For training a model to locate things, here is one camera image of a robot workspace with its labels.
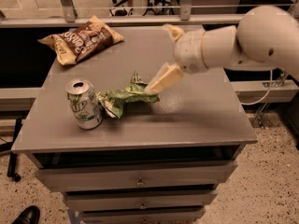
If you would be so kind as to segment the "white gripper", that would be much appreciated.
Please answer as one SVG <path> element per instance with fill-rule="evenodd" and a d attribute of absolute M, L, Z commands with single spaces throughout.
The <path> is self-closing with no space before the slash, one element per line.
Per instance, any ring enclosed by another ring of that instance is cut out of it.
<path fill-rule="evenodd" d="M 148 95 L 158 94 L 181 81 L 184 72 L 196 74 L 207 71 L 202 55 L 202 42 L 206 32 L 203 28 L 189 31 L 186 34 L 183 29 L 172 24 L 165 24 L 163 28 L 176 43 L 174 48 L 176 63 L 165 63 L 159 69 L 145 88 L 145 93 Z"/>

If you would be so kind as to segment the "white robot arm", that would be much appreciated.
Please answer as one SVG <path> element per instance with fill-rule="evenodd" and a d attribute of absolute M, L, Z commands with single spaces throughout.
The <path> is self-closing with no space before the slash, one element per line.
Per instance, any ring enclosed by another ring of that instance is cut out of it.
<path fill-rule="evenodd" d="M 299 78 L 299 23 L 278 7 L 256 7 L 237 26 L 183 32 L 169 25 L 174 36 L 174 60 L 165 63 L 145 88 L 157 94 L 185 74 L 212 68 L 264 71 L 278 68 Z"/>

